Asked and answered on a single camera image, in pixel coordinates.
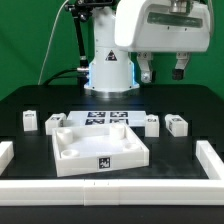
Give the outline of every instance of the white foam bar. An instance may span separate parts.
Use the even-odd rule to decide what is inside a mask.
[[[84,180],[0,182],[1,206],[83,205]]]
[[[86,180],[84,205],[119,205],[119,180]]]
[[[0,206],[224,205],[221,180],[1,181]]]
[[[0,175],[8,166],[12,158],[14,157],[13,143],[1,142],[0,144]]]
[[[208,141],[198,141],[196,156],[211,180],[224,180],[224,164]]]
[[[218,180],[120,180],[120,205],[224,205]]]

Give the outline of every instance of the small white block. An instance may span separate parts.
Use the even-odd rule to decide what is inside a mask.
[[[37,113],[36,111],[24,111],[23,112],[23,128],[24,131],[36,131],[37,130]]]
[[[14,156],[12,142],[1,142],[0,144],[0,175]]]
[[[159,137],[158,116],[148,115],[145,118],[145,137]]]
[[[168,114],[165,117],[166,128],[174,137],[184,137],[188,133],[188,123],[179,115]]]
[[[45,122],[46,135],[52,135],[52,129],[53,128],[63,127],[63,121],[64,120],[66,120],[66,115],[64,113],[61,113],[61,114],[53,114]]]

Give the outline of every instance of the white tray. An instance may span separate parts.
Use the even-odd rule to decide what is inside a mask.
[[[149,150],[126,124],[53,129],[57,176],[149,165]]]

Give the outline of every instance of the white box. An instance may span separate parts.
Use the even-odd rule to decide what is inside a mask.
[[[23,112],[23,128],[24,131],[37,130],[37,113],[36,111],[28,110]]]
[[[145,137],[159,137],[159,118],[148,115],[145,118]]]
[[[148,148],[126,124],[57,128],[52,138],[59,177],[149,165]]]
[[[63,127],[64,120],[66,120],[66,115],[64,113],[51,115],[45,122],[46,135],[52,135],[53,128]]]
[[[1,142],[0,144],[0,175],[8,166],[12,158],[14,157],[13,143]]]
[[[168,114],[165,117],[166,128],[174,137],[184,137],[188,134],[188,123],[179,115]]]

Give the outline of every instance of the white block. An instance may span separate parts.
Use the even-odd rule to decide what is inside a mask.
[[[12,158],[14,157],[13,143],[1,142],[0,144],[0,175],[8,166]]]
[[[168,114],[165,117],[166,128],[174,137],[184,137],[188,134],[188,123],[179,115]]]
[[[84,205],[119,205],[119,180],[86,180]]]
[[[36,111],[24,111],[23,112],[23,128],[24,131],[36,131],[37,130],[37,113]]]
[[[83,205],[84,180],[0,181],[0,206]]]
[[[197,141],[196,156],[210,180],[224,180],[224,164],[208,141]]]
[[[145,118],[145,137],[159,137],[158,116],[148,115]]]
[[[221,180],[119,180],[120,205],[223,205]]]
[[[61,113],[61,114],[53,114],[45,122],[46,135],[52,135],[52,129],[53,128],[63,127],[63,121],[64,120],[66,120],[66,115],[64,113]]]

